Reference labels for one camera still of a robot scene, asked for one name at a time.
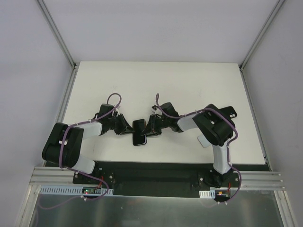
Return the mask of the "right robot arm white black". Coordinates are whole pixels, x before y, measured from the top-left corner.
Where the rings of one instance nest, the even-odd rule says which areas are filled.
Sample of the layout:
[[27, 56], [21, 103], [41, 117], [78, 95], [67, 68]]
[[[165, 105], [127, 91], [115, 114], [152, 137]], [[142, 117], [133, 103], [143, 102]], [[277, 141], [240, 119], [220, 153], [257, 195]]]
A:
[[158, 136], [165, 128], [171, 128], [177, 133], [199, 129], [202, 133], [198, 136], [200, 144], [203, 148], [212, 146], [214, 155], [213, 170], [203, 176], [204, 183], [220, 188], [230, 181], [232, 168], [228, 161], [227, 143], [233, 137], [235, 129], [232, 119], [237, 117], [232, 106], [219, 109], [209, 104], [205, 111], [194, 112], [185, 117], [181, 117], [170, 102], [154, 105], [152, 109], [153, 114], [150, 115], [147, 125], [139, 130], [140, 135]]

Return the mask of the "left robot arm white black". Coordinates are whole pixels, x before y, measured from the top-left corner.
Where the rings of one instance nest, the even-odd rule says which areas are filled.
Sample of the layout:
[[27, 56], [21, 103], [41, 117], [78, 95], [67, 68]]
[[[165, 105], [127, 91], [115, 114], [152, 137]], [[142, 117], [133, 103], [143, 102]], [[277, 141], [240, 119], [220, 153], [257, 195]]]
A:
[[46, 162], [83, 172], [84, 179], [95, 184], [100, 179], [97, 163], [80, 154], [82, 141], [101, 136], [113, 130], [117, 135], [133, 133], [134, 130], [113, 105], [102, 104], [98, 113], [88, 123], [69, 128], [65, 123], [56, 123], [42, 151]]

